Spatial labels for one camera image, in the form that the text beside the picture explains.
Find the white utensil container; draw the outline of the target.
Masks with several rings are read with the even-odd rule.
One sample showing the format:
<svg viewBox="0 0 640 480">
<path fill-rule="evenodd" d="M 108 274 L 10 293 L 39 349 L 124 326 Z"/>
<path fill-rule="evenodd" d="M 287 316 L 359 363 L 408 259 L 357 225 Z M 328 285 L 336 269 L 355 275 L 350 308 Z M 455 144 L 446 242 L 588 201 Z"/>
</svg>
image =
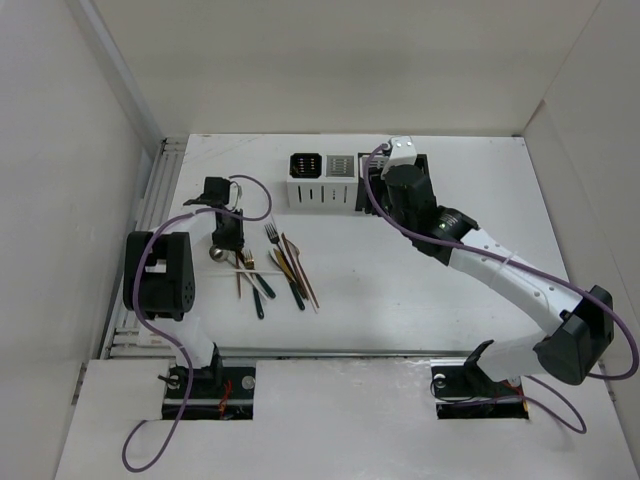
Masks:
<svg viewBox="0 0 640 480">
<path fill-rule="evenodd" d="M 286 178 L 289 206 L 314 212 L 354 212 L 359 177 L 353 155 L 294 153 Z"/>
</svg>

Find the aluminium rail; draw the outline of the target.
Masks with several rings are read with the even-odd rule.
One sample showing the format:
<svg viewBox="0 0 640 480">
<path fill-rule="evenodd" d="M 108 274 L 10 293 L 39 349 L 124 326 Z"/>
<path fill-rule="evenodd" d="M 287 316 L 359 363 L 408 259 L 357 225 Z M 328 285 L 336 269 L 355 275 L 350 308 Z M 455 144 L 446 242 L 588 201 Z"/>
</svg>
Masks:
<svg viewBox="0 0 640 480">
<path fill-rule="evenodd" d="M 220 347 L 224 357 L 254 359 L 311 359 L 311 358 L 441 358 L 464 357 L 470 351 L 464 350 L 345 350 L 345 349 L 281 349 L 281 348 L 241 348 Z"/>
<path fill-rule="evenodd" d="M 168 219 L 187 141 L 187 137 L 168 137 L 161 142 L 143 195 L 134 202 L 130 230 L 150 230 Z M 162 343 L 151 346 L 138 344 L 139 323 L 130 317 L 122 300 L 123 274 L 124 254 L 116 273 L 97 358 L 169 358 L 171 351 Z"/>
</svg>

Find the copper chopstick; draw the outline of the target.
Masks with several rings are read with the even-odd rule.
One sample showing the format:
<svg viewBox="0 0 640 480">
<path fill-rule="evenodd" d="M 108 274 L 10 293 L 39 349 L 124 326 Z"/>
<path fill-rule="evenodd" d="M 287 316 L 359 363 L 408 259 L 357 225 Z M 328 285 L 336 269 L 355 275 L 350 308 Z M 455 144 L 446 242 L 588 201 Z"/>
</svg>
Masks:
<svg viewBox="0 0 640 480">
<path fill-rule="evenodd" d="M 281 234 L 281 238 L 282 238 L 283 244 L 284 244 L 284 240 L 288 239 L 285 236 L 284 233 Z M 302 265 L 300 263 L 300 255 L 299 255 L 299 264 L 296 265 L 295 263 L 292 262 L 292 266 L 293 266 L 293 269 L 294 269 L 298 279 L 301 281 L 303 292 L 305 293 L 305 295 L 307 296 L 307 298 L 311 302 L 311 305 L 312 305 L 315 313 L 318 313 L 319 305 L 318 305 L 318 302 L 317 302 L 317 298 L 315 296 L 315 293 L 313 292 L 313 289 L 311 288 L 311 285 L 310 285 L 310 283 L 308 281 L 306 273 L 304 272 L 304 269 L 303 269 L 303 267 L 302 267 Z"/>
</svg>

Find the silver spoon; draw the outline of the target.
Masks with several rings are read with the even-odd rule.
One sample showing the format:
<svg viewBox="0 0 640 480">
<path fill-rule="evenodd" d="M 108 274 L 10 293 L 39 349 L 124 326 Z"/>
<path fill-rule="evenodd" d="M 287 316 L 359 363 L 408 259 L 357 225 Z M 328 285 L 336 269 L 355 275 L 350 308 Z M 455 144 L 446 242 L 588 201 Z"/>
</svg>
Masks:
<svg viewBox="0 0 640 480">
<path fill-rule="evenodd" d="M 237 263 L 231 258 L 231 252 L 229 250 L 224 250 L 217 246 L 211 246 L 208 253 L 209 257 L 215 263 L 230 265 L 234 272 L 238 272 Z"/>
</svg>

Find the aluminium rail front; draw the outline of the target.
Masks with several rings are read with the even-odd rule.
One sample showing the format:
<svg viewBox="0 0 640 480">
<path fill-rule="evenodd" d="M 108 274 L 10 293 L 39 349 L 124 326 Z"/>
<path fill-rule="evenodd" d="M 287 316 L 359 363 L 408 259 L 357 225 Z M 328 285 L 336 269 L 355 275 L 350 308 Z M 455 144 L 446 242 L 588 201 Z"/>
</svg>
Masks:
<svg viewBox="0 0 640 480">
<path fill-rule="evenodd" d="M 345 349 L 281 349 L 281 348 L 241 348 L 220 347 L 224 357 L 254 359 L 311 359 L 311 358 L 441 358 L 464 357 L 470 351 L 464 350 L 345 350 Z"/>
</svg>

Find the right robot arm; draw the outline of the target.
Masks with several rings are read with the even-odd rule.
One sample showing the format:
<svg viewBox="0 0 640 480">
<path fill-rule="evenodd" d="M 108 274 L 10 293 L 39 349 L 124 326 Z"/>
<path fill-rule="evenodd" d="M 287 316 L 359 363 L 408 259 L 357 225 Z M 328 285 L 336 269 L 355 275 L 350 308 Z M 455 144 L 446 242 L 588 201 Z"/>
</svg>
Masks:
<svg viewBox="0 0 640 480">
<path fill-rule="evenodd" d="M 611 295 L 599 286 L 579 293 L 500 246 L 471 217 L 438 204 L 425 163 L 367 168 L 371 211 L 394 223 L 412 246 L 484 284 L 536 325 L 508 341 L 489 338 L 463 363 L 465 386 L 487 393 L 498 382 L 548 374 L 579 385 L 612 343 Z"/>
</svg>

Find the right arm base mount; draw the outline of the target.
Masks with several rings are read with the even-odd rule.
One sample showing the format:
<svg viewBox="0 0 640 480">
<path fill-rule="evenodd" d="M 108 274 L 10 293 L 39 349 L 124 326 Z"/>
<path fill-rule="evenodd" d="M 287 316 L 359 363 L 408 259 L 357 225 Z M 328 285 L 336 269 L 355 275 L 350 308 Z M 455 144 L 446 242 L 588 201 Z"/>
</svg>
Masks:
<svg viewBox="0 0 640 480">
<path fill-rule="evenodd" d="M 494 382 L 476 367 L 431 364 L 430 392 L 439 420 L 528 420 L 520 380 Z"/>
</svg>

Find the white chopstick long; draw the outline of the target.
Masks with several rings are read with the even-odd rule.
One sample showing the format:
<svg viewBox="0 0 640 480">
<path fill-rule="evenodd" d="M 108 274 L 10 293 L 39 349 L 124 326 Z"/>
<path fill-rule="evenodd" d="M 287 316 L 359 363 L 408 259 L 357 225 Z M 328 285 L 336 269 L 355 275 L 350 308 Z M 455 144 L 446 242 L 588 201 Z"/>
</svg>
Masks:
<svg viewBox="0 0 640 480">
<path fill-rule="evenodd" d="M 304 267 L 302 266 L 301 252 L 279 223 L 279 218 L 284 214 L 284 207 L 286 206 L 285 200 L 286 197 L 284 195 L 274 196 L 272 210 L 269 220 L 267 221 L 267 236 L 269 238 L 272 238 L 273 236 L 278 238 L 275 245 L 283 251 L 283 255 L 287 258 L 290 269 L 298 282 L 301 295 L 310 302 L 313 311 L 318 314 L 320 310 L 319 302 Z"/>
</svg>

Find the gold fork green handle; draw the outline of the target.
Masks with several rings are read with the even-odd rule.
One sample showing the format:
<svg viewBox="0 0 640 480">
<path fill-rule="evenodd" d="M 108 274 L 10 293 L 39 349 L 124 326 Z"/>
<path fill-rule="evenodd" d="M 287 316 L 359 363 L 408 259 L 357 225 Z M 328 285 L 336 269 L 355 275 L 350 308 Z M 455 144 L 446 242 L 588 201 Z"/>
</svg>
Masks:
<svg viewBox="0 0 640 480">
<path fill-rule="evenodd" d="M 245 249 L 242 253 L 243 256 L 243 265 L 247 270 L 253 271 L 255 267 L 255 262 L 253 255 L 248 249 Z M 254 297 L 254 305 L 256 308 L 256 314 L 259 320 L 263 320 L 265 318 L 265 313 L 262 305 L 261 292 L 257 286 L 253 286 L 253 297 Z"/>
</svg>

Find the aluminium rail left side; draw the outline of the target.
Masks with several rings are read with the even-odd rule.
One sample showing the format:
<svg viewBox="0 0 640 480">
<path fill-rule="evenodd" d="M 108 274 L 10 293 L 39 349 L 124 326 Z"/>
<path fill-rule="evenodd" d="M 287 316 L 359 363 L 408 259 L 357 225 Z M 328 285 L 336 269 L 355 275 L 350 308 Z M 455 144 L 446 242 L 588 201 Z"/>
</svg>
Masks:
<svg viewBox="0 0 640 480">
<path fill-rule="evenodd" d="M 134 202 L 130 230 L 150 230 L 168 219 L 187 141 L 187 137 L 168 137 L 161 142 L 143 195 Z M 151 346 L 138 344 L 139 323 L 130 317 L 122 300 L 123 274 L 124 254 L 116 273 L 97 358 L 169 358 L 171 351 L 162 343 Z"/>
</svg>

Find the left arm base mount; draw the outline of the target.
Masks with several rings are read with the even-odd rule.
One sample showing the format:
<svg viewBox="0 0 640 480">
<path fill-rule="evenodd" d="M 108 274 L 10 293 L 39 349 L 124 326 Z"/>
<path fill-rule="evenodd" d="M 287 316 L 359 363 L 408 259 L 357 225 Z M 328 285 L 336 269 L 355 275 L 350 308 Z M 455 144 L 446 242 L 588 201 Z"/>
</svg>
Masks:
<svg viewBox="0 0 640 480">
<path fill-rule="evenodd" d="M 173 366 L 158 379 L 166 385 L 161 407 L 163 420 L 175 420 L 186 393 L 188 372 Z M 224 366 L 194 371 L 194 380 L 182 420 L 244 421 L 252 420 L 256 368 Z"/>
</svg>

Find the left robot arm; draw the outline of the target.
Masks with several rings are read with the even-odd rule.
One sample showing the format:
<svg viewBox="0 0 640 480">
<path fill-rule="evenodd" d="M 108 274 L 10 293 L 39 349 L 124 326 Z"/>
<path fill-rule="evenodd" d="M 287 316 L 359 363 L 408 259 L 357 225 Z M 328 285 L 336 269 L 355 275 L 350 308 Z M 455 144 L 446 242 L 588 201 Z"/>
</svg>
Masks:
<svg viewBox="0 0 640 480">
<path fill-rule="evenodd" d="M 244 246 L 239 185 L 207 177 L 203 192 L 185 202 L 189 210 L 153 230 L 134 231 L 126 240 L 123 302 L 145 327 L 166 340 L 189 384 L 201 396 L 217 394 L 224 373 L 215 366 L 216 345 L 194 313 L 196 279 L 192 247 L 203 240 L 224 254 Z"/>
</svg>

